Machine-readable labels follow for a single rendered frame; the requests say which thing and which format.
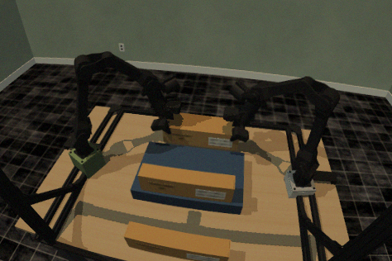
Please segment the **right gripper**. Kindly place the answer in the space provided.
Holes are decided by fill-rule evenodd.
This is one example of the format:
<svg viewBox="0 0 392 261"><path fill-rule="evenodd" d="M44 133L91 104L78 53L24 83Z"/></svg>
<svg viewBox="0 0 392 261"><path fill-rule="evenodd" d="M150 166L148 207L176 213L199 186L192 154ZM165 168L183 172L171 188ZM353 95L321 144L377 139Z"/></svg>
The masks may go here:
<svg viewBox="0 0 392 261"><path fill-rule="evenodd" d="M235 123L233 121L232 126L235 126L232 128L232 137L230 139L231 142L234 140L241 140L243 142L247 142L249 139L249 132L248 130L245 130L245 126L250 125L251 119L255 119L255 115L252 115L248 112L245 111L243 106L241 105L241 117L238 123ZM235 139L234 139L235 138Z"/></svg>

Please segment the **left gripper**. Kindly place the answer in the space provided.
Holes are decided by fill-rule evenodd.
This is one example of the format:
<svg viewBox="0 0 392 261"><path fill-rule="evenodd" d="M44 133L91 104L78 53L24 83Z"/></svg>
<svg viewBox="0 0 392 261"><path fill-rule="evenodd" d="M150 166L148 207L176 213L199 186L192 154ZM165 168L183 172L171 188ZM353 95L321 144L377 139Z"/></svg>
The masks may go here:
<svg viewBox="0 0 392 261"><path fill-rule="evenodd" d="M174 120L174 116L173 116L173 113L169 113L168 115L164 114L163 106L164 106L164 102L166 102L165 99L166 99L166 97L164 97L160 102L151 104L151 108L154 108L154 110L155 110L155 116L159 117L159 119L153 120L153 122L151 124L151 129L153 131L163 130L167 134L171 134L170 128L169 128L170 121L167 121L167 119Z"/></svg>

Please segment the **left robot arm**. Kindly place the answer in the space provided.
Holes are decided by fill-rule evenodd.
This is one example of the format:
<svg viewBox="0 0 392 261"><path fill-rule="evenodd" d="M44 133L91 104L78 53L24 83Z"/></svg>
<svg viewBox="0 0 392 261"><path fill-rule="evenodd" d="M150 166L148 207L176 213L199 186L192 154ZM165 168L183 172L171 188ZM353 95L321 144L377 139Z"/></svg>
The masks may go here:
<svg viewBox="0 0 392 261"><path fill-rule="evenodd" d="M103 59L101 59L103 58ZM99 61L98 61L99 60ZM98 61L97 63L94 63ZM172 93L180 88L180 85L173 74L159 79L151 71L139 69L123 59L118 58L109 51L89 55L79 55L74 60L75 74L77 78L76 96L76 117L74 118L73 128L70 132L74 151L81 159L84 159L94 151L88 145L88 139L92 135L92 123L88 115L88 85L96 74L107 67L111 67L126 76L135 79L142 87L141 95L147 95L151 103L160 102L164 96L162 94ZM159 80L159 81L158 81ZM160 82L160 83L158 83ZM162 90L162 91L161 91ZM180 114L181 101L178 97L164 102L164 114ZM82 148L83 147L83 148ZM91 150L90 150L91 149Z"/></svg>

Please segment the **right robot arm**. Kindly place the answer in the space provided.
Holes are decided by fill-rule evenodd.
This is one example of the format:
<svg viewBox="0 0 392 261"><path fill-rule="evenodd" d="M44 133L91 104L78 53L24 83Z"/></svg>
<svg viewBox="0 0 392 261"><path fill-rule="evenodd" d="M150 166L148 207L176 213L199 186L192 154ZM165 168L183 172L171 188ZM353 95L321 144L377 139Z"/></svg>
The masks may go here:
<svg viewBox="0 0 392 261"><path fill-rule="evenodd" d="M309 76L278 83L260 82L251 88L238 80L229 90L229 93L239 102L246 100L243 108L252 115L255 115L259 108L265 109L267 107L264 100L269 97L300 92L305 94L307 99L315 106L316 116L307 144L304 144L297 152L295 158L297 170L293 173L293 179L296 187L311 187L311 181L319 166L317 160L318 144L326 127L328 115L332 114L333 107L335 108L340 100L339 92ZM316 92L321 94L318 95ZM241 106L239 108L224 107L223 120L238 123L240 117Z"/></svg>

